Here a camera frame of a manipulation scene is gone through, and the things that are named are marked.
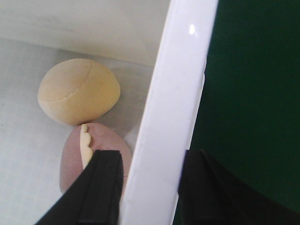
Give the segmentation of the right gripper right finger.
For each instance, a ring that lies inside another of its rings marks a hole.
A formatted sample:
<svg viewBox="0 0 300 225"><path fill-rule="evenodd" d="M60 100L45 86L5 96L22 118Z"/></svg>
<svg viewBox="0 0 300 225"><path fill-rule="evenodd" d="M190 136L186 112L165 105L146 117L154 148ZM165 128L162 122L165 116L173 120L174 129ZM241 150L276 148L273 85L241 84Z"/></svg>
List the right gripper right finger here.
<svg viewBox="0 0 300 225"><path fill-rule="evenodd" d="M187 150L178 188L185 225L298 225L299 213L258 193L203 150Z"/></svg>

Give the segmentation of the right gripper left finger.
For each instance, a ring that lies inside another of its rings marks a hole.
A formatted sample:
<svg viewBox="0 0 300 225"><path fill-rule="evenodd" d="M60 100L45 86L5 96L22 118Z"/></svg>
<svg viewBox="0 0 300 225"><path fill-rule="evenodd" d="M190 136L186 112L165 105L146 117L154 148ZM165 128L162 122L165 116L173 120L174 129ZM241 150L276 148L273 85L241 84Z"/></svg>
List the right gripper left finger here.
<svg viewBox="0 0 300 225"><path fill-rule="evenodd" d="M123 189L123 163L117 150L97 150L39 225L116 225Z"/></svg>

